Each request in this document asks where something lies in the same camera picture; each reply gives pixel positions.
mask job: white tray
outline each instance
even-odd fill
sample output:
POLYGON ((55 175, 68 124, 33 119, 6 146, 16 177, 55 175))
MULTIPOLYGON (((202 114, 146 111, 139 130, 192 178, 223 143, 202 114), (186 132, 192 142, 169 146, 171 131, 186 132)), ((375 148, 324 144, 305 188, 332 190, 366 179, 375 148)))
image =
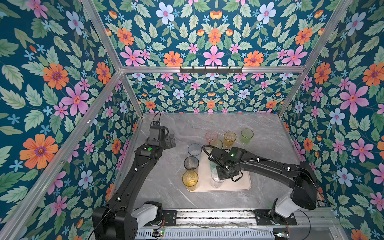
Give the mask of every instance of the white tray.
POLYGON ((244 176, 239 181, 234 182, 231 179, 227 179, 221 186, 214 188, 212 186, 213 179, 211 177, 208 156, 204 152, 201 153, 199 167, 195 169, 195 172, 197 172, 199 180, 195 190, 190 192, 245 191, 252 187, 249 172, 243 171, 244 176))

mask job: plastic cup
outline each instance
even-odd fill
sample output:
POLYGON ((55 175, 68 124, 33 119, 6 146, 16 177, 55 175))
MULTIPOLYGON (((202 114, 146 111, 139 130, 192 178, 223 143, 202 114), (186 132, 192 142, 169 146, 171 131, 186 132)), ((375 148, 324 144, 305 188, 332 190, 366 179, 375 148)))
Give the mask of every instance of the plastic cup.
POLYGON ((218 177, 216 168, 212 169, 211 177, 212 177, 212 186, 214 188, 219 188, 223 184, 223 182, 225 182, 226 180, 226 179, 220 180, 220 178, 218 177))
POLYGON ((253 138, 253 131, 250 130, 249 128, 244 128, 241 130, 241 138, 240 141, 242 143, 249 143, 251 139, 253 138))
POLYGON ((199 166, 199 160, 194 156, 189 156, 184 160, 184 167, 187 170, 195 170, 199 166))
POLYGON ((196 157, 199 161, 200 161, 200 157, 201 157, 201 151, 203 149, 201 148, 200 144, 198 143, 192 143, 191 145, 189 145, 188 147, 188 154, 189 156, 194 156, 196 157))
POLYGON ((236 141, 236 134, 234 132, 224 133, 224 145, 226 147, 231 147, 236 141))
POLYGON ((190 191, 193 191, 196 189, 198 180, 199 180, 199 176, 197 175, 197 172, 193 170, 188 170, 183 175, 183 183, 187 187, 187 189, 190 191))

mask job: gray marble surface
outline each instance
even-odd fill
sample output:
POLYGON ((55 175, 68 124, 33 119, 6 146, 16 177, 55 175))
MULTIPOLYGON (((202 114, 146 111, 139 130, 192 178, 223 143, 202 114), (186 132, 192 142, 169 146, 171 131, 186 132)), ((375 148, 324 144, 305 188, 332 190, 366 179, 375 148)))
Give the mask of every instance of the gray marble surface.
MULTIPOLYGON (((135 149, 149 135, 153 115, 144 115, 144 121, 135 149)), ((286 130, 276 114, 162 114, 161 125, 175 134, 176 147, 163 155, 149 173, 136 199, 135 207, 148 200, 161 202, 165 209, 174 208, 246 208, 271 207, 273 201, 289 188, 273 179, 250 173, 252 188, 247 191, 189 192, 182 183, 186 171, 183 162, 191 143, 206 144, 209 130, 223 134, 233 131, 238 136, 234 146, 279 162, 298 164, 299 158, 288 139, 286 130), (249 144, 240 142, 241 130, 252 129, 254 137, 249 144)))

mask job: green leaf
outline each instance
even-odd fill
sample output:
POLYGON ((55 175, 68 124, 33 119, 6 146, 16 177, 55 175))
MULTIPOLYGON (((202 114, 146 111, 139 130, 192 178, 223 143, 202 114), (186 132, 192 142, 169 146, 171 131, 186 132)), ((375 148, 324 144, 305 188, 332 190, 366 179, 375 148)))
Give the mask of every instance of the green leaf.
POLYGON ((5 78, 9 80, 10 84, 14 84, 19 90, 23 86, 23 75, 20 73, 20 70, 17 67, 11 65, 3 65, 1 68, 2 74, 5 75, 5 78))

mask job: wire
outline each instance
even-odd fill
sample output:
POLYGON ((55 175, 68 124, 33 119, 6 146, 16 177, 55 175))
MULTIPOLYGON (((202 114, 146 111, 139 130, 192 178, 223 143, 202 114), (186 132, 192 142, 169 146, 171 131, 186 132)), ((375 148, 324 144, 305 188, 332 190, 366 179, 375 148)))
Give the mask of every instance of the wire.
POLYGON ((105 218, 106 216, 108 216, 108 213, 113 209, 113 207, 114 207, 118 202, 119 202, 119 201, 116 201, 115 204, 113 204, 113 206, 108 210, 108 212, 104 215, 104 217, 100 220, 100 222, 96 225, 96 227, 93 228, 91 234, 90 234, 89 237, 88 237, 88 240, 91 238, 91 235, 93 234, 93 232, 95 231, 95 229, 100 225, 100 223, 103 222, 104 218, 105 218))
POLYGON ((302 240, 304 240, 304 239, 306 239, 306 238, 310 235, 310 233, 311 233, 311 221, 310 221, 310 218, 305 214, 305 212, 303 212, 303 211, 301 211, 301 212, 304 213, 304 215, 308 218, 308 222, 310 223, 310 230, 309 230, 307 236, 306 236, 305 238, 302 239, 302 240))

